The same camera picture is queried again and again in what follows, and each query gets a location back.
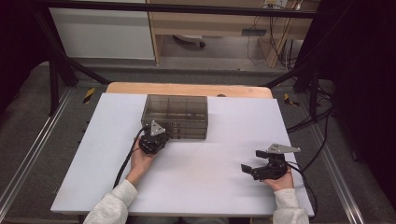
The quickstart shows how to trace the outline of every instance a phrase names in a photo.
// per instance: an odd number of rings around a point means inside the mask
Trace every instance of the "white sleeve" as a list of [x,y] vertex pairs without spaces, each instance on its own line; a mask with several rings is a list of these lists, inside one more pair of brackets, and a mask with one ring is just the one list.
[[276,210],[274,224],[305,224],[309,223],[308,214],[298,204],[295,189],[281,189],[274,191],[276,196]]
[[128,217],[128,206],[136,195],[136,188],[124,179],[93,208],[84,223],[124,224]]

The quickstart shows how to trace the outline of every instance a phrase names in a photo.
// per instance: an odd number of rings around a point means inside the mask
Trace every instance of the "hand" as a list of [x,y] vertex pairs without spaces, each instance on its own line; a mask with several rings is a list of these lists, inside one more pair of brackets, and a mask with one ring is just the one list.
[[139,141],[140,137],[136,140],[134,149],[132,149],[134,152],[131,156],[131,171],[126,176],[126,179],[134,186],[149,169],[151,162],[155,157],[155,155],[147,155],[142,149],[140,149]]
[[262,182],[269,185],[274,191],[280,189],[294,189],[293,176],[291,175],[290,167],[288,167],[288,171],[279,179],[265,179],[262,180]]

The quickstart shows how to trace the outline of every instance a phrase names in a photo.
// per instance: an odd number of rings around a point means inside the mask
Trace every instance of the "gray floor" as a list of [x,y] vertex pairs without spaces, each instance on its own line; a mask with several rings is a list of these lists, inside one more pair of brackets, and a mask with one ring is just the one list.
[[[257,39],[250,38],[250,58],[262,62]],[[174,82],[203,84],[239,84],[256,86],[286,73],[278,65],[268,69],[264,63],[254,65],[247,56],[246,38],[206,38],[206,47],[200,49],[195,44],[184,43],[172,36],[165,39],[161,65],[133,65],[124,62],[118,68],[95,66],[92,70],[104,77],[116,81],[136,82]],[[83,137],[83,130],[88,126],[92,113],[106,86],[94,84],[89,78],[78,74],[81,79],[73,89],[64,113],[53,129],[34,167],[27,176],[14,203],[9,208],[6,221],[37,223],[76,223],[75,216],[53,214],[50,206],[56,189],[62,184],[65,173],[78,141]],[[12,176],[17,172],[24,156],[35,141],[40,129],[48,118],[50,111],[49,74],[46,66],[37,67],[21,88],[19,96],[7,108],[0,118],[0,192],[3,192]],[[303,120],[306,114],[301,106],[284,103],[284,94],[288,93],[292,101],[300,102],[307,98],[305,94],[296,95],[292,91],[293,80],[288,80],[273,89],[286,127]],[[95,94],[87,105],[82,103],[89,86],[96,86]],[[321,101],[322,111],[330,103]],[[319,123],[324,130],[324,121]],[[396,214],[388,200],[376,184],[364,163],[351,159],[351,151],[345,134],[337,118],[329,119],[328,146],[336,158],[342,174],[349,185],[352,195],[361,210],[366,223],[396,223]],[[296,154],[297,161],[304,166],[318,150],[318,143],[311,128],[290,134],[291,144],[302,149]],[[314,223],[349,223],[344,206],[338,198],[331,177],[324,161],[319,157],[306,176],[318,197],[317,217]],[[267,222],[256,218],[255,223]]]

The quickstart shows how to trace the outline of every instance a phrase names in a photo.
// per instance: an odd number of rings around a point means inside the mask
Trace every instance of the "black metal frame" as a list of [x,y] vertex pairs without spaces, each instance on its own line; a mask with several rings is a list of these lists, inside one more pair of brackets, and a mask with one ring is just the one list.
[[[273,10],[265,8],[245,8],[245,7],[207,7],[207,6],[186,6],[186,5],[165,5],[165,4],[138,4],[138,3],[115,3],[115,2],[91,2],[91,1],[67,1],[67,0],[35,0],[26,1],[30,4],[30,9],[35,15],[35,20],[39,24],[44,37],[48,41],[45,46],[50,57],[50,75],[51,75],[51,112],[56,110],[59,104],[59,92],[57,87],[57,74],[61,76],[66,86],[76,86],[78,79],[74,74],[72,67],[81,71],[89,77],[97,80],[102,84],[109,84],[111,81],[100,77],[93,71],[84,67],[69,58],[62,43],[59,43],[51,29],[48,27],[44,17],[41,14],[43,7],[57,8],[74,8],[74,9],[96,9],[96,10],[117,10],[117,11],[147,11],[147,12],[169,12],[169,13],[194,13],[194,14],[217,14],[217,15],[238,15],[238,16],[261,16],[261,17],[283,17],[283,18],[305,18],[305,19],[332,19],[336,13],[327,11],[300,11],[300,10]],[[272,88],[280,82],[293,77],[303,70],[301,66],[296,71],[291,71],[285,76],[263,85]]]

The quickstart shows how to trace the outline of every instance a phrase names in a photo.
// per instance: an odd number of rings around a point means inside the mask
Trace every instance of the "white wall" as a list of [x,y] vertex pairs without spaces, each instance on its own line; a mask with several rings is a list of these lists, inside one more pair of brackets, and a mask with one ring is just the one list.
[[50,12],[70,57],[154,60],[147,12],[66,8]]

